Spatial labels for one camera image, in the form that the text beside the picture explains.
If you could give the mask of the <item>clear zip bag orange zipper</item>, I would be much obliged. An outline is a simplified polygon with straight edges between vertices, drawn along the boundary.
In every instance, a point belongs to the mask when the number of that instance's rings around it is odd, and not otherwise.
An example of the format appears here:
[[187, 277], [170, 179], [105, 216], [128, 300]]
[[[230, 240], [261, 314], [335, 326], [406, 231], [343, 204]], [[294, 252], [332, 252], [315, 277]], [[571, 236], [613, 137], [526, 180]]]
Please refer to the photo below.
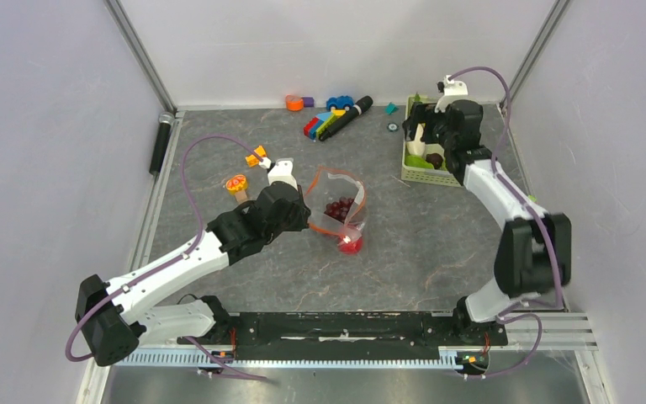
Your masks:
[[310, 209], [310, 229], [334, 237], [340, 247], [357, 243], [363, 238], [366, 224], [367, 196], [357, 175], [319, 167], [304, 192], [304, 202]]

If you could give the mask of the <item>purple grape bunch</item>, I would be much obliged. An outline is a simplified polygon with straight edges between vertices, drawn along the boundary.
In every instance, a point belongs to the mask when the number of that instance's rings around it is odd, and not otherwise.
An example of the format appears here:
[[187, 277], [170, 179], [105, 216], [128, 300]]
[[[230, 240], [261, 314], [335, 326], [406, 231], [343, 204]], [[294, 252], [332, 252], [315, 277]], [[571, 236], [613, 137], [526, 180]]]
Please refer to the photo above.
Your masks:
[[335, 221], [343, 223], [350, 213], [353, 202], [354, 198], [340, 197], [338, 200], [326, 205], [324, 214]]

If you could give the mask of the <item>red apple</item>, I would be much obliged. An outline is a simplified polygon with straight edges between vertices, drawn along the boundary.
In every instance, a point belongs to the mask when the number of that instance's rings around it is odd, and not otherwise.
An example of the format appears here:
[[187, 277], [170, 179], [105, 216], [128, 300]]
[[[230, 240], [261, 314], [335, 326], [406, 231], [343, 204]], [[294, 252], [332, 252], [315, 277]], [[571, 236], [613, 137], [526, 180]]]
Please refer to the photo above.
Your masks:
[[337, 249], [346, 255], [356, 255], [363, 247], [363, 235], [358, 232], [347, 233], [339, 238]]

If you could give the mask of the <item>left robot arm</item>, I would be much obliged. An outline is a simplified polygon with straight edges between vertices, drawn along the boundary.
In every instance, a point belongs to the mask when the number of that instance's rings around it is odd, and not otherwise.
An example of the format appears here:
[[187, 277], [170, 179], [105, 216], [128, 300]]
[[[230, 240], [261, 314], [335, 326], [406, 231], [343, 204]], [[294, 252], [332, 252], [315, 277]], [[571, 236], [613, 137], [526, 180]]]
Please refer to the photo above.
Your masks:
[[[156, 304], [197, 279], [258, 254], [286, 231], [303, 231], [309, 217], [301, 187], [275, 181], [255, 200], [218, 215], [193, 239], [155, 262], [110, 280], [96, 274], [85, 278], [66, 357], [72, 362], [94, 359], [106, 367], [125, 359], [146, 339], [203, 336], [211, 343], [224, 341], [230, 319], [206, 302], [160, 309]], [[82, 358], [71, 351], [77, 334], [90, 350]]]

